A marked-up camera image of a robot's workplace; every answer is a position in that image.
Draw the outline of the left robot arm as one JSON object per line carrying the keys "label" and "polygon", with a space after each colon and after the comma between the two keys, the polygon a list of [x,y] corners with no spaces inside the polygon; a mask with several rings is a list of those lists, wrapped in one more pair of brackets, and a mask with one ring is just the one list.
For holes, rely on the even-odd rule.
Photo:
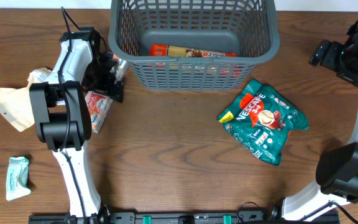
{"label": "left robot arm", "polygon": [[88,160],[92,130],[84,96],[91,91],[123,101],[123,83],[112,70],[117,63],[100,50],[105,44],[94,27],[65,32],[51,74],[30,86],[37,136],[58,161],[70,199],[67,215],[31,216],[32,222],[109,223],[110,214],[96,190]]}

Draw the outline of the spaghetti pasta packet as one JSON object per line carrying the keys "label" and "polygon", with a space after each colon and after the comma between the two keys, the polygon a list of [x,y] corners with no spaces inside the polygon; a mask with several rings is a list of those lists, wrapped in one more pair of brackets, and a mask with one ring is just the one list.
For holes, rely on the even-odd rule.
{"label": "spaghetti pasta packet", "polygon": [[[220,57],[236,57],[235,52],[216,52],[210,50],[201,50],[189,47],[178,47],[174,45],[165,45],[165,44],[152,44],[149,50],[149,56],[169,56],[171,58],[220,58]],[[199,63],[200,66],[195,66],[195,72],[204,72],[205,66],[202,63]],[[191,65],[189,63],[184,63],[182,65],[183,72],[190,72]],[[207,74],[212,74],[217,72],[218,65],[212,64],[208,66]],[[219,75],[227,75],[229,72],[228,68],[222,68],[219,71]]]}

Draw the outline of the beige paper pouch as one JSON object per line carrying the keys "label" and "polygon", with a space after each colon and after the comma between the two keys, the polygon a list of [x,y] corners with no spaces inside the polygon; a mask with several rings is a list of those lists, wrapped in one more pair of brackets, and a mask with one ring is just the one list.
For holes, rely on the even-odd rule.
{"label": "beige paper pouch", "polygon": [[19,132],[35,123],[29,96],[31,84],[44,82],[51,72],[47,68],[38,68],[30,72],[26,87],[0,88],[0,113]]}

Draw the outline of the tissue multipack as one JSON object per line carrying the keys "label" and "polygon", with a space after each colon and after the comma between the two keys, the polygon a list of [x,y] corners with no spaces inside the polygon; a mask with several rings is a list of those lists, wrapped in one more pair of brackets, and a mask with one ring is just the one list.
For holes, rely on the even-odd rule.
{"label": "tissue multipack", "polygon": [[[119,64],[116,65],[116,76],[119,81],[123,81],[123,84],[124,76],[128,68],[129,64],[125,60],[119,58]],[[85,101],[91,116],[92,132],[98,134],[103,126],[105,118],[108,115],[108,111],[115,100],[110,99],[108,96],[103,96],[93,91],[89,91],[85,96]]]}

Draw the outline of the grey plastic basket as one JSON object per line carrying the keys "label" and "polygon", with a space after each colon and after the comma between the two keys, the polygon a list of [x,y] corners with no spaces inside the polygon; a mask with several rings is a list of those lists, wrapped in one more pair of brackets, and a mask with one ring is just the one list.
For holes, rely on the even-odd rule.
{"label": "grey plastic basket", "polygon": [[[112,0],[108,42],[151,90],[230,90],[280,47],[274,0]],[[237,56],[149,56],[152,44]],[[184,63],[190,72],[182,71]],[[204,72],[195,72],[199,63]],[[212,64],[218,70],[207,74]],[[227,75],[219,75],[222,68],[229,69]]]}

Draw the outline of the green Nescafe coffee bag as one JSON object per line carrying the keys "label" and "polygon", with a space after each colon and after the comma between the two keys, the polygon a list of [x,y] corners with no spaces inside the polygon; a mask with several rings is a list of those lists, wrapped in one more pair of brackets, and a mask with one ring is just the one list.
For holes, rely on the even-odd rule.
{"label": "green Nescafe coffee bag", "polygon": [[309,128],[301,110],[256,79],[218,116],[218,121],[256,158],[273,166],[280,165],[290,133]]}

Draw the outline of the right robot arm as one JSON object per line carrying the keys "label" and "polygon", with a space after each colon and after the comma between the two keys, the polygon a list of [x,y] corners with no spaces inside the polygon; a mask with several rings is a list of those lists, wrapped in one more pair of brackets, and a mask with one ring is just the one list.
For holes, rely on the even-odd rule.
{"label": "right robot arm", "polygon": [[[322,40],[310,65],[323,66],[358,87],[358,20],[348,28],[344,44]],[[316,178],[297,194],[285,197],[272,209],[267,222],[337,223],[332,209],[358,203],[358,110],[347,145],[325,152],[316,168]]]}

